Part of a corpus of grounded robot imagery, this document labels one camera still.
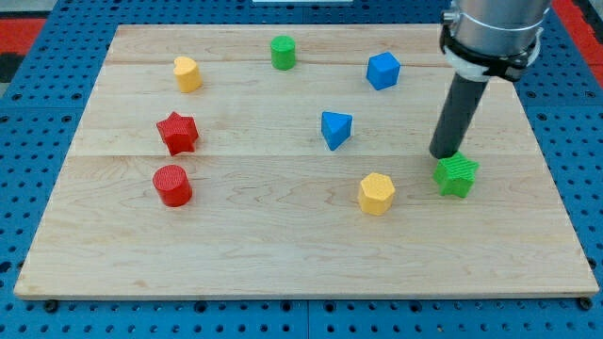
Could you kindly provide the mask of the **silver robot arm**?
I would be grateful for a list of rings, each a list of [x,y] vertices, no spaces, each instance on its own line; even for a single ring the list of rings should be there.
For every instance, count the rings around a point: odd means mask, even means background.
[[[432,135],[436,159],[453,156],[491,78],[521,79],[541,49],[550,0],[452,0],[441,13],[440,49],[455,71]]]

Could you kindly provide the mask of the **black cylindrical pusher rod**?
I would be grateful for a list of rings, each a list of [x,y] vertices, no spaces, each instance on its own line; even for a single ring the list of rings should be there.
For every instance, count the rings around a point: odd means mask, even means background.
[[[452,157],[459,151],[486,85],[454,75],[430,143],[434,158]]]

